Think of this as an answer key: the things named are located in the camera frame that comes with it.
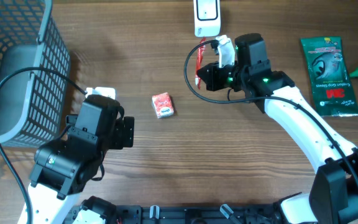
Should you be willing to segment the red coffee stick sachet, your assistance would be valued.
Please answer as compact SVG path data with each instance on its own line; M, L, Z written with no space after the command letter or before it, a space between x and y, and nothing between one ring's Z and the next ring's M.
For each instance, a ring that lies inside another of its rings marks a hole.
M205 46L201 46L197 50L197 59L196 59L196 69L195 69L195 85L198 89L201 88L201 78L198 76L198 70L201 68L201 63L203 61L203 54L205 51Z

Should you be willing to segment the small red white candy pack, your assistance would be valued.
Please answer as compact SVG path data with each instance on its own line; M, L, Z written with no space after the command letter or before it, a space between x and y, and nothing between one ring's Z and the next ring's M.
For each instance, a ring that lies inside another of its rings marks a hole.
M172 116L174 114L170 95L165 92L152 97L152 105L158 119Z

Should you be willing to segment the dark green snack bag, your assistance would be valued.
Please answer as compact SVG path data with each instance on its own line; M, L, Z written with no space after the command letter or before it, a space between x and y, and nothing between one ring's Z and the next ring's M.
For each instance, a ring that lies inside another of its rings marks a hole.
M311 93L320 116L358 116L358 104L338 36L300 40L303 47Z

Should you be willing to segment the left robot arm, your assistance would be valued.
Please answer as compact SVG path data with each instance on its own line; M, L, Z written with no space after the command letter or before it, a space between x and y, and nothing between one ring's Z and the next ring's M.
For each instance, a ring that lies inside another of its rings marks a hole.
M66 117L64 134L41 145L29 179L30 207L19 223L62 223L88 181L99 181L110 149L132 147L134 121L121 104L107 96L90 95L80 112Z

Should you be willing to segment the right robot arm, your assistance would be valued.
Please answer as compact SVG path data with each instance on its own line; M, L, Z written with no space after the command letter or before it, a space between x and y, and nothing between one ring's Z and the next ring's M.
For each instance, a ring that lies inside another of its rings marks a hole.
M219 57L199 68L207 90L243 91L295 141L315 171L312 188L278 203L282 223L350 223L358 219L358 148L305 101L294 81L273 71L258 33L209 41Z

